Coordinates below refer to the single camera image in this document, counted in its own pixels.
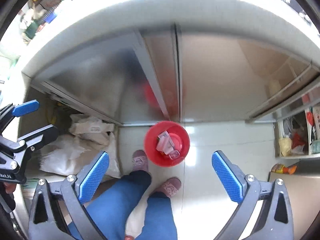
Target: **blue jeans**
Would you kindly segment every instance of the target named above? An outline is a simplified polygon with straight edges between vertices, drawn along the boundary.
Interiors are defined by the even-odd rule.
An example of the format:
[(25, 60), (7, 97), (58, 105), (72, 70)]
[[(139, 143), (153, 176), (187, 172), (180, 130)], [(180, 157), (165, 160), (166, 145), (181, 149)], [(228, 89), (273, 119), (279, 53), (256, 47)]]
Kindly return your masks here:
[[(143, 193), (151, 184), (145, 171), (133, 171), (123, 176), (86, 208), (97, 227), (108, 240), (124, 240), (125, 224)], [(73, 237), (81, 239), (74, 223), (69, 224)], [(170, 198), (155, 192), (148, 198), (142, 233), (136, 240), (177, 240)]]

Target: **white plastic bag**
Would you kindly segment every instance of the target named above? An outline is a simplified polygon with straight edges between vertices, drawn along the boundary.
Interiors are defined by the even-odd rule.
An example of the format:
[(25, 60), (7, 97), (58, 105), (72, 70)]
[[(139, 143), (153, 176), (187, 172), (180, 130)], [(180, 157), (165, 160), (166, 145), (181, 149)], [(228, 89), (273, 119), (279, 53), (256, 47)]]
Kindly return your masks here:
[(58, 136), (41, 150), (40, 169), (60, 175), (77, 174), (99, 152), (72, 135)]
[(98, 154), (105, 151), (109, 155), (109, 168), (106, 175), (120, 178), (113, 132), (114, 124), (85, 114), (72, 114), (73, 121), (69, 131), (76, 135), (61, 135), (56, 141), (41, 149), (40, 169), (60, 175), (77, 174)]
[(113, 132), (115, 127), (113, 123), (104, 123), (101, 119), (86, 114), (72, 114), (70, 118), (72, 120), (72, 125), (69, 128), (70, 133), (84, 140), (105, 146), (109, 145), (108, 132)]

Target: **pink slipper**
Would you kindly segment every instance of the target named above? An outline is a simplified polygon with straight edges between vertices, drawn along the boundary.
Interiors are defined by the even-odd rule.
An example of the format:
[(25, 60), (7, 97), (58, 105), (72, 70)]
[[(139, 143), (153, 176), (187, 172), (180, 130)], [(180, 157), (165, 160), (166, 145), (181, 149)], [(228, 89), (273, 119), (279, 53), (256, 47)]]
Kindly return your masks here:
[(143, 150), (137, 150), (132, 155), (132, 171), (149, 172), (148, 158)]
[(134, 237), (133, 236), (125, 236), (124, 240), (134, 240)]
[(177, 177), (172, 177), (163, 183), (154, 192), (163, 192), (167, 197), (171, 198), (181, 188), (181, 181)]

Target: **orange packaging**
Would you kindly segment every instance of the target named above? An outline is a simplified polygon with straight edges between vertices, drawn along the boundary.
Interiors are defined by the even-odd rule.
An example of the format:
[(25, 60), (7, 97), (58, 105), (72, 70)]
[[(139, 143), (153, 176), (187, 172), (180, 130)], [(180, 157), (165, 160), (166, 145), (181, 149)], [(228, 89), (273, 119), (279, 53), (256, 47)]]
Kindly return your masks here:
[(271, 171), (275, 173), (281, 173), (281, 174), (294, 174), (296, 169), (297, 169), (297, 165), (293, 165), (287, 168), (283, 164), (277, 163), (272, 167)]

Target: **red plastic bucket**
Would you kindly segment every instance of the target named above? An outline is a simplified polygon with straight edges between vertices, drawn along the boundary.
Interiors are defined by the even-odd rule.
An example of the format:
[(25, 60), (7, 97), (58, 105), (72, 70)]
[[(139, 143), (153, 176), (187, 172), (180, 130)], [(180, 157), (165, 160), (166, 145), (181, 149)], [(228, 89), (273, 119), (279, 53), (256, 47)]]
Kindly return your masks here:
[[(174, 149), (178, 150), (180, 157), (171, 160), (156, 150), (158, 135), (167, 131), (174, 143)], [(152, 126), (144, 138), (144, 149), (148, 159), (161, 167), (172, 167), (184, 160), (190, 148), (190, 138), (186, 130), (176, 122), (162, 121)]]

